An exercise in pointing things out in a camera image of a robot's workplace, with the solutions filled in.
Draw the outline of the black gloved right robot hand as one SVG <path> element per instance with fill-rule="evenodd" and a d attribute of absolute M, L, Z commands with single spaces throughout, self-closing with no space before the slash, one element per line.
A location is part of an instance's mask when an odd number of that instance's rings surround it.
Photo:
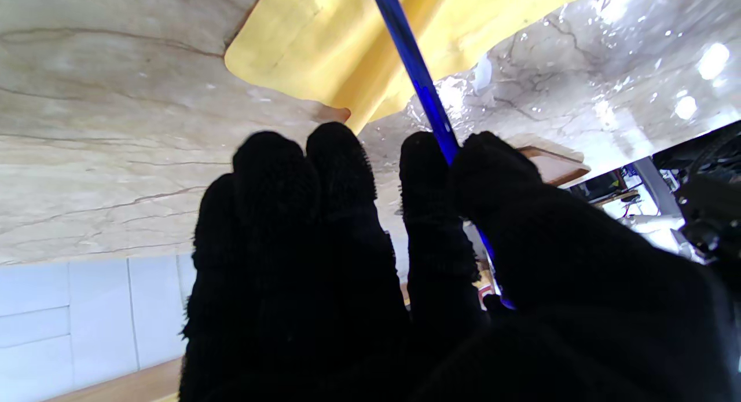
<path fill-rule="evenodd" d="M 489 131 L 401 148 L 406 307 L 362 144 L 254 133 L 202 196 L 180 401 L 738 401 L 732 296 Z"/>

